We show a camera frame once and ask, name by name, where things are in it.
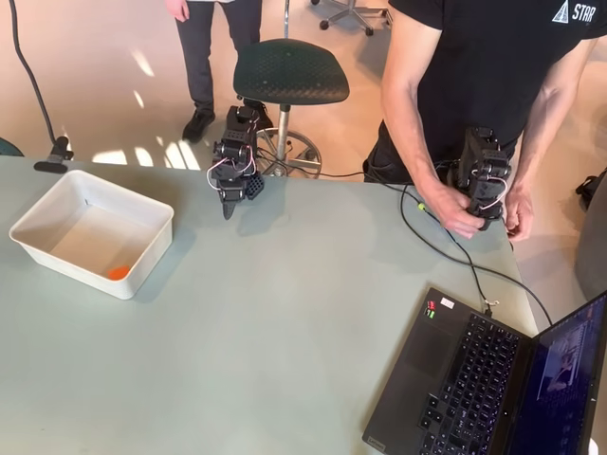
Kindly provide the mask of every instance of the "sunlight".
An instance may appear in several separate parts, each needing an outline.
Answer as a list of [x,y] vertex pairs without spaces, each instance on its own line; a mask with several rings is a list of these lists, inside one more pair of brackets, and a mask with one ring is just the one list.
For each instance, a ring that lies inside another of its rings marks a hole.
[[153,78],[154,71],[152,71],[152,67],[150,66],[150,63],[148,62],[148,59],[145,57],[145,55],[143,55],[143,53],[138,49],[133,50],[131,52],[131,55],[135,59],[135,62],[137,62],[137,64],[139,65],[139,68],[141,68],[141,71],[143,71],[143,74],[149,76],[150,78]]
[[135,95],[135,99],[137,100],[139,107],[143,109],[145,107],[145,104],[143,104],[143,98],[137,90],[133,90],[133,94]]
[[141,166],[145,167],[153,167],[154,161],[152,160],[152,156],[150,153],[142,147],[135,148],[135,156],[137,157],[137,161]]
[[111,150],[95,154],[92,161],[103,164],[126,164],[126,156],[123,150]]
[[179,150],[181,151],[181,156],[186,162],[186,166],[188,169],[192,169],[193,171],[200,171],[200,166],[198,165],[198,161],[196,157],[193,155],[192,147],[184,140],[180,140],[177,142],[179,146]]
[[171,142],[169,147],[167,147],[166,151],[167,158],[171,163],[171,167],[174,169],[188,169],[185,161],[183,160],[183,156],[181,156],[181,151],[179,150],[179,146]]

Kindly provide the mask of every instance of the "person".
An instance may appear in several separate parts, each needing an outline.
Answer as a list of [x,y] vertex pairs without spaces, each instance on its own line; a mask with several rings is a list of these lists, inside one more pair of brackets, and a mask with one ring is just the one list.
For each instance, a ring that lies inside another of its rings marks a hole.
[[531,185],[577,95],[606,0],[390,0],[392,40],[382,80],[384,121],[365,180],[409,183],[442,225],[471,238],[484,220],[444,185],[435,165],[461,156],[468,127],[494,130],[518,171],[506,196],[511,241],[529,236]]
[[[194,103],[193,117],[183,130],[183,139],[197,143],[215,120],[211,55],[211,26],[214,0],[165,0],[177,22],[188,74],[188,87]],[[230,37],[236,51],[259,43],[262,24],[262,0],[217,0],[226,14]],[[245,105],[259,112],[258,129],[272,127],[266,107],[258,101],[245,100]]]

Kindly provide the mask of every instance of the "sticker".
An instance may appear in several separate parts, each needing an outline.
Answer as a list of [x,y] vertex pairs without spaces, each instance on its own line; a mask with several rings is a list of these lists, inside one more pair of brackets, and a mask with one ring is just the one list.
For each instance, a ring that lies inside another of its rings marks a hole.
[[455,306],[455,303],[454,303],[454,302],[452,302],[452,301],[451,301],[451,300],[449,300],[449,299],[445,299],[444,297],[443,297],[443,299],[440,301],[440,304],[441,304],[441,305],[446,306],[446,307],[447,307],[447,308],[449,308],[450,310],[452,310],[452,309],[453,309],[453,306]]

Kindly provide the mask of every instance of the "leg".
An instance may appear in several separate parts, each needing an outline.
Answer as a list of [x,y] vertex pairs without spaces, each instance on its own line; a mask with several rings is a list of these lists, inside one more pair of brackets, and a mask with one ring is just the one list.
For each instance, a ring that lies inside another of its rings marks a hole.
[[177,21],[188,73],[190,96],[196,110],[212,114],[211,26],[213,2],[188,2],[190,19]]
[[259,43],[262,26],[262,0],[234,0],[222,3],[236,52]]

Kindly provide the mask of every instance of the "black cable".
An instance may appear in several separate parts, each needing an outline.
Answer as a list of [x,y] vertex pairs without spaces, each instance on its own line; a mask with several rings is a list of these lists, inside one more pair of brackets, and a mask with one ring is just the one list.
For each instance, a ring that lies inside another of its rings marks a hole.
[[[540,300],[540,298],[539,298],[538,296],[536,296],[536,295],[535,295],[535,293],[534,293],[534,292],[533,292],[531,289],[529,289],[529,288],[528,288],[526,285],[524,285],[524,283],[519,282],[518,280],[515,280],[515,279],[514,279],[514,278],[512,278],[512,277],[509,277],[509,276],[508,276],[508,275],[506,275],[505,273],[502,273],[502,272],[500,272],[500,271],[494,270],[494,269],[492,269],[492,268],[484,267],[484,266],[479,265],[479,264],[475,264],[475,263],[474,263],[474,262],[471,260],[471,258],[470,258],[470,256],[469,256],[468,252],[467,252],[467,251],[466,251],[466,250],[465,250],[465,249],[464,249],[464,248],[463,248],[461,245],[459,245],[459,243],[458,243],[457,241],[455,241],[455,239],[453,238],[453,236],[451,235],[451,233],[450,233],[450,232],[448,232],[448,231],[447,231],[447,233],[449,234],[449,236],[451,237],[451,239],[452,239],[452,240],[453,240],[453,241],[454,241],[454,242],[455,242],[455,243],[456,243],[456,244],[457,244],[457,245],[458,245],[458,246],[459,246],[459,247],[460,247],[460,248],[461,248],[461,249],[462,249],[462,250],[463,250],[463,251],[466,253],[466,256],[467,256],[467,257],[468,257],[468,259],[469,259],[469,261],[468,261],[468,262],[466,262],[466,261],[462,261],[462,260],[460,260],[460,259],[457,259],[457,258],[454,258],[454,257],[450,256],[449,254],[445,253],[444,251],[442,251],[442,250],[441,250],[441,249],[439,249],[438,247],[436,247],[436,246],[434,246],[433,244],[431,244],[431,243],[430,243],[430,242],[429,242],[427,239],[425,239],[425,238],[424,238],[424,237],[423,237],[421,234],[419,234],[419,232],[417,232],[417,231],[416,231],[416,230],[415,230],[415,229],[414,229],[414,228],[411,226],[411,224],[410,224],[410,223],[409,223],[409,221],[407,220],[407,217],[405,216],[405,209],[404,209],[404,200],[405,200],[405,195],[408,195],[408,196],[412,197],[412,198],[413,198],[413,200],[414,200],[415,202],[417,202],[417,204],[418,204],[418,205],[419,205],[419,204],[422,204],[422,202],[421,202],[421,201],[420,201],[420,200],[419,200],[417,197],[415,197],[413,194],[411,194],[410,192],[408,192],[408,191],[407,191],[407,187],[405,187],[405,188],[404,188],[404,190],[402,191],[402,194],[401,194],[401,196],[400,196],[400,216],[402,217],[402,220],[405,222],[405,225],[407,225],[407,228],[409,228],[409,230],[410,230],[410,231],[411,231],[411,232],[412,232],[412,233],[413,233],[413,234],[414,234],[414,235],[415,235],[415,236],[416,236],[416,237],[417,237],[419,240],[421,240],[421,241],[422,241],[424,244],[426,244],[426,245],[427,245],[427,246],[429,246],[431,249],[433,249],[434,251],[436,251],[436,252],[437,252],[438,254],[440,254],[442,257],[444,257],[445,259],[448,259],[449,261],[452,261],[453,263],[456,263],[456,264],[461,264],[461,265],[465,265],[465,266],[469,266],[469,267],[470,267],[472,270],[474,270],[474,269],[482,270],[482,271],[484,271],[484,272],[487,272],[487,273],[490,273],[490,274],[496,275],[496,276],[498,276],[498,277],[500,277],[500,278],[503,278],[503,279],[505,279],[505,280],[507,280],[507,281],[509,281],[509,282],[512,282],[512,283],[516,284],[517,286],[522,287],[522,289],[524,289],[526,292],[528,292],[528,293],[529,293],[529,295],[531,295],[531,296],[533,297],[533,299],[535,299],[535,301],[536,301],[536,302],[537,302],[537,303],[540,305],[540,308],[542,308],[542,311],[543,311],[543,313],[545,314],[546,319],[548,319],[548,323],[549,323],[550,325],[553,325],[552,318],[550,318],[550,315],[548,314],[548,311],[546,310],[545,306],[543,306],[542,301]],[[434,215],[432,215],[431,213],[429,213],[429,212],[427,212],[427,211],[425,211],[425,212],[426,212],[428,215],[430,215],[430,216],[431,216],[431,218],[432,218],[432,219],[434,219],[436,222],[440,223],[440,222],[438,221],[438,219],[437,219],[437,218],[436,218]],[[477,286],[478,286],[478,288],[479,288],[479,292],[481,293],[481,296],[483,296],[483,291],[481,290],[481,286],[480,286],[480,283],[479,283],[479,281],[478,281],[478,277],[477,277],[477,275],[476,275],[476,272],[475,272],[475,271],[474,271],[474,278],[475,278],[476,283],[477,283]]]
[[[270,154],[271,156],[273,156],[274,158],[276,157],[275,154],[273,154],[272,152],[262,149],[262,148],[258,148],[259,150],[262,150],[263,152],[266,152],[268,154]],[[276,159],[268,159],[267,157],[262,156],[263,159],[272,162],[274,164],[277,164],[279,166],[282,166],[285,171],[287,171],[287,167],[290,168],[294,168],[294,169],[298,169],[300,171],[304,171],[305,173],[309,173],[306,170],[303,170],[302,168],[299,168],[297,166],[291,166],[291,165],[287,165],[285,163],[282,163]],[[439,162],[437,163],[437,167],[440,167],[441,165],[444,165],[446,162]],[[362,174],[364,172],[359,172],[359,173],[354,173],[354,174],[347,174],[344,176],[350,176],[350,175],[358,175],[358,174]],[[483,289],[481,287],[481,283],[479,281],[478,278],[478,274],[476,273],[476,270],[482,270],[484,272],[490,273],[492,275],[498,276],[500,278],[503,278],[504,280],[507,280],[509,282],[512,282],[513,284],[516,284],[517,286],[521,287],[522,289],[524,289],[526,292],[529,293],[529,295],[531,295],[533,297],[533,299],[535,299],[535,301],[540,305],[540,308],[542,308],[543,313],[546,316],[546,319],[548,320],[548,323],[550,325],[553,325],[552,322],[552,318],[550,318],[550,315],[548,314],[548,311],[546,310],[545,306],[543,305],[542,301],[540,300],[540,298],[538,296],[535,295],[535,293],[529,289],[524,283],[519,282],[518,280],[515,280],[512,277],[509,277],[508,275],[506,275],[505,273],[502,273],[498,270],[494,270],[492,268],[488,268],[488,267],[484,267],[482,265],[478,265],[476,264],[472,258],[470,257],[469,253],[466,251],[466,249],[459,243],[457,242],[457,240],[455,239],[455,237],[453,237],[453,235],[446,229],[445,232],[447,232],[447,235],[449,235],[449,237],[451,238],[451,240],[457,245],[457,247],[466,255],[466,258],[468,259],[468,261],[462,261],[460,259],[454,258],[452,256],[450,256],[449,254],[445,253],[444,251],[442,251],[440,248],[438,248],[437,246],[434,246],[433,244],[431,244],[428,240],[426,240],[421,234],[419,234],[419,232],[417,232],[409,223],[409,221],[407,220],[407,217],[405,216],[405,211],[404,211],[404,200],[405,200],[405,195],[408,195],[409,197],[411,197],[418,206],[424,206],[423,202],[418,199],[416,196],[414,196],[413,194],[411,194],[410,192],[407,191],[408,187],[411,186],[413,184],[413,182],[408,182],[408,183],[403,183],[403,184],[399,184],[399,185],[403,185],[403,189],[399,189],[399,188],[395,188],[391,185],[388,185],[387,183],[384,183],[383,181],[381,181],[380,178],[378,178],[376,175],[370,175],[369,173],[366,174],[367,177],[376,180],[380,185],[389,188],[390,190],[393,191],[398,191],[399,193],[401,193],[400,195],[400,216],[402,217],[402,220],[405,222],[405,225],[407,225],[407,228],[409,228],[409,230],[419,239],[421,240],[424,244],[426,244],[429,248],[431,248],[432,250],[434,250],[435,252],[437,252],[438,254],[440,254],[442,257],[444,257],[445,259],[452,261],[453,263],[456,264],[460,264],[460,265],[465,265],[470,267],[470,270],[472,271],[472,275],[474,276],[474,281],[476,282],[476,287],[478,289],[478,292],[481,296],[481,298],[483,299],[483,302],[487,305],[487,311],[486,314],[488,316],[492,316],[492,311],[491,311],[491,306],[492,303],[490,302],[485,293],[483,292]],[[440,226],[440,221],[438,220],[438,218],[436,218],[432,213],[430,213],[429,211],[425,210],[425,206],[424,206],[424,212],[430,216],[436,223],[438,223],[438,225]]]
[[50,136],[50,141],[53,145],[56,145],[55,134],[53,133],[53,127],[50,123],[50,117],[48,116],[48,111],[46,110],[45,102],[42,99],[42,94],[40,93],[40,88],[38,87],[38,83],[36,82],[36,77],[34,73],[31,71],[31,68],[26,61],[26,58],[21,52],[21,47],[19,45],[19,24],[17,22],[17,8],[15,7],[14,0],[9,0],[10,3],[10,13],[12,15],[12,41],[15,44],[15,51],[17,52],[17,57],[21,61],[21,64],[26,69],[29,80],[34,87],[34,92],[36,93],[36,98],[38,99],[38,104],[40,104],[40,109],[42,110],[42,115],[45,118],[46,128],[48,129],[48,135]]

